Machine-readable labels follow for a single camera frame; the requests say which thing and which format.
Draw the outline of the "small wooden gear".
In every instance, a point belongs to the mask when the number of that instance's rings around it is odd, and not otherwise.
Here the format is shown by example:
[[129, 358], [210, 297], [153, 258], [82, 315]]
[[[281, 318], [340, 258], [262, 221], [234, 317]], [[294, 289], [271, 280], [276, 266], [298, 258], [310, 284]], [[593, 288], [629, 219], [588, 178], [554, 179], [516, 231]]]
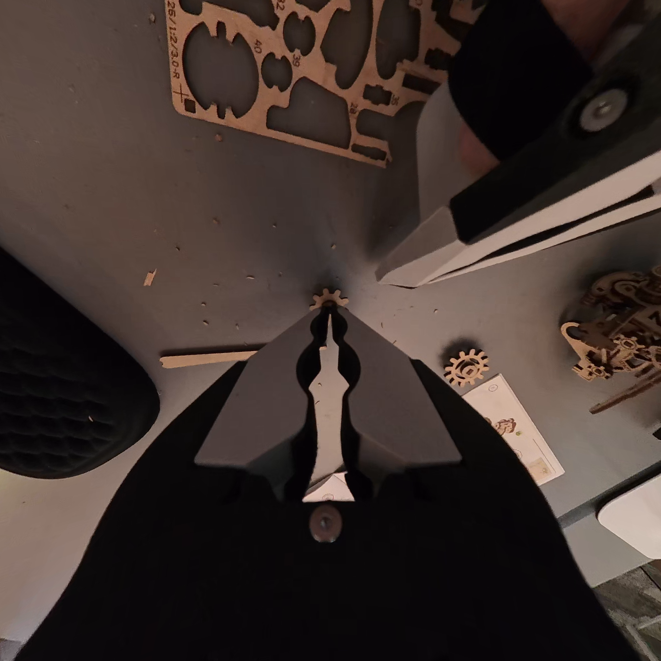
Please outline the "small wooden gear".
[[345, 307], [349, 303], [349, 298], [344, 297], [340, 290], [330, 291], [325, 287], [320, 294], [313, 294], [313, 302], [309, 310], [330, 309], [336, 307]]
[[453, 386], [464, 388], [475, 385], [490, 370], [489, 357], [474, 348], [451, 356], [444, 367], [444, 378]]

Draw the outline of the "flat wooden stick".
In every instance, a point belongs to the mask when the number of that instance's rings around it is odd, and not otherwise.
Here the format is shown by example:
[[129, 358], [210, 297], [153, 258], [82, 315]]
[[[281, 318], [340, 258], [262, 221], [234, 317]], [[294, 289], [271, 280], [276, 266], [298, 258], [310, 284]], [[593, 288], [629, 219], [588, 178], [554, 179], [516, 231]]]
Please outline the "flat wooden stick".
[[159, 362], [164, 369], [177, 369], [212, 364], [233, 363], [246, 361], [255, 355], [261, 348], [248, 350], [228, 350], [218, 352], [178, 354], [161, 356]]

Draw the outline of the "printed instruction booklet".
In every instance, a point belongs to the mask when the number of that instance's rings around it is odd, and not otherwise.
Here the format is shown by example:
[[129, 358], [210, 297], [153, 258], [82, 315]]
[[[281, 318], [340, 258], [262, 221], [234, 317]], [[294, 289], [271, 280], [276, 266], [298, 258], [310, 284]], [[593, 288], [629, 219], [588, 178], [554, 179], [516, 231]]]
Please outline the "printed instruction booklet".
[[[565, 474], [559, 460], [503, 376], [493, 376], [462, 397], [507, 442], [538, 486]], [[303, 501], [353, 501], [345, 474], [343, 468], [337, 468], [334, 473], [319, 479], [310, 485]]]

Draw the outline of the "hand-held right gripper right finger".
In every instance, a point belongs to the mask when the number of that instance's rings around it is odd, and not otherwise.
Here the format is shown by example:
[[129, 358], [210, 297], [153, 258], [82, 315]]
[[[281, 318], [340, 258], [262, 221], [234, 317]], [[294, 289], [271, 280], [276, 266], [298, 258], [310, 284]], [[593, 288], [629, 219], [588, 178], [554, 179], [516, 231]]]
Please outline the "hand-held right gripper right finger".
[[461, 462], [412, 360], [345, 309], [332, 309], [343, 394], [340, 442], [349, 489], [391, 475]]

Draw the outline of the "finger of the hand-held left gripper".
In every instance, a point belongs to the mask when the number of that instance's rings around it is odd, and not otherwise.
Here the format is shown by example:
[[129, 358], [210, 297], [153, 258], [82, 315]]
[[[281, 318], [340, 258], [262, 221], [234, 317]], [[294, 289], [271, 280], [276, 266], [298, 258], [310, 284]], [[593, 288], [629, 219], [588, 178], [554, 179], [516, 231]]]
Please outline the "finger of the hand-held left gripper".
[[660, 209], [573, 241], [440, 278], [422, 287], [527, 287], [552, 284], [587, 285], [606, 272], [643, 271], [660, 263]]
[[594, 235], [660, 210], [660, 158], [647, 157], [475, 243], [438, 208], [376, 270], [386, 285], [426, 285]]

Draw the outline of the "person's left hand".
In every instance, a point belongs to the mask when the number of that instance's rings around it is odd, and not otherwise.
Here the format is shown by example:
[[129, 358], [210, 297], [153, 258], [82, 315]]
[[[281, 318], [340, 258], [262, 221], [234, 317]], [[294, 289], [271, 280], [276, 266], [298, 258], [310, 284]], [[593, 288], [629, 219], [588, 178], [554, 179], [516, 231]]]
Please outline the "person's left hand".
[[499, 159], [462, 122], [458, 136], [458, 154], [464, 167], [476, 178], [485, 176], [499, 164]]

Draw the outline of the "laser-cut plywood sheet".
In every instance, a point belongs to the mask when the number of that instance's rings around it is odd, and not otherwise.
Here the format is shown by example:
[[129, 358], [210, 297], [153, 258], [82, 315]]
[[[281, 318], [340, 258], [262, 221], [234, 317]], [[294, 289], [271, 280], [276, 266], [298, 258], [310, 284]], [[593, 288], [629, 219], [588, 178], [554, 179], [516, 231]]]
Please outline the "laser-cut plywood sheet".
[[[371, 25], [368, 50], [356, 80], [342, 88], [336, 81], [336, 66], [326, 60], [321, 42], [337, 12], [349, 13], [349, 1], [327, 1], [320, 9], [311, 9], [302, 1], [272, 1], [278, 24], [272, 29], [258, 26], [246, 13], [203, 1], [199, 13], [181, 7], [179, 1], [165, 2], [165, 24], [169, 47], [172, 104], [183, 116], [257, 136], [300, 145], [381, 168], [392, 160], [387, 141], [362, 134], [357, 128], [359, 115], [365, 111], [393, 117], [410, 103], [423, 103], [448, 76], [448, 67], [457, 54], [467, 31], [482, 13], [485, 1], [409, 1], [420, 19], [417, 54], [396, 64], [391, 77], [383, 77], [377, 68], [377, 27], [384, 1], [371, 2]], [[204, 27], [211, 37], [219, 36], [232, 43], [242, 37], [250, 47], [258, 70], [256, 99], [250, 109], [237, 118], [231, 106], [222, 114], [211, 103], [204, 108], [191, 91], [184, 71], [184, 50], [192, 32]], [[293, 87], [309, 81], [341, 98], [348, 114], [350, 137], [347, 147], [296, 136], [268, 126], [268, 112], [287, 109]]]

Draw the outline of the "white plastic base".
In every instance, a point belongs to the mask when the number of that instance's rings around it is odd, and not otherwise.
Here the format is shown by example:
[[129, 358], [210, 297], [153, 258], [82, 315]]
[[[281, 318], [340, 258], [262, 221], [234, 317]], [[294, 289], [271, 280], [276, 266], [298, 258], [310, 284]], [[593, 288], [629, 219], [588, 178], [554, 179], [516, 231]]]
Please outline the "white plastic base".
[[660, 559], [660, 475], [607, 502], [597, 519], [618, 538], [652, 560]]

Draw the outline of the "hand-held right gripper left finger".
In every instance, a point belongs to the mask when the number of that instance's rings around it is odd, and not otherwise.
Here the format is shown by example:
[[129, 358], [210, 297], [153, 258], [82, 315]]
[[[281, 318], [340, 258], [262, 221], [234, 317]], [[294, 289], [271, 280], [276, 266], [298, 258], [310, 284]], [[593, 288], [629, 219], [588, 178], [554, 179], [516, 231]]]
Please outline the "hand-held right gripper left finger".
[[311, 311], [245, 362], [196, 465], [263, 476], [277, 497], [303, 497], [317, 458], [315, 400], [329, 309]]

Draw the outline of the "partly built wooden model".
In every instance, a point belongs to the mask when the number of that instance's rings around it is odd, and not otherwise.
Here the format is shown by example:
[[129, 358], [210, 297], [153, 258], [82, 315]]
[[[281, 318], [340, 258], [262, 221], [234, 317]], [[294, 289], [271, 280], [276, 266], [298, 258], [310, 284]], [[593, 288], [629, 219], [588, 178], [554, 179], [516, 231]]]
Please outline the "partly built wooden model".
[[597, 415], [660, 385], [660, 266], [647, 272], [599, 277], [580, 304], [597, 311], [589, 321], [568, 321], [560, 333], [578, 357], [573, 371], [585, 381], [633, 375], [636, 382], [594, 405]]

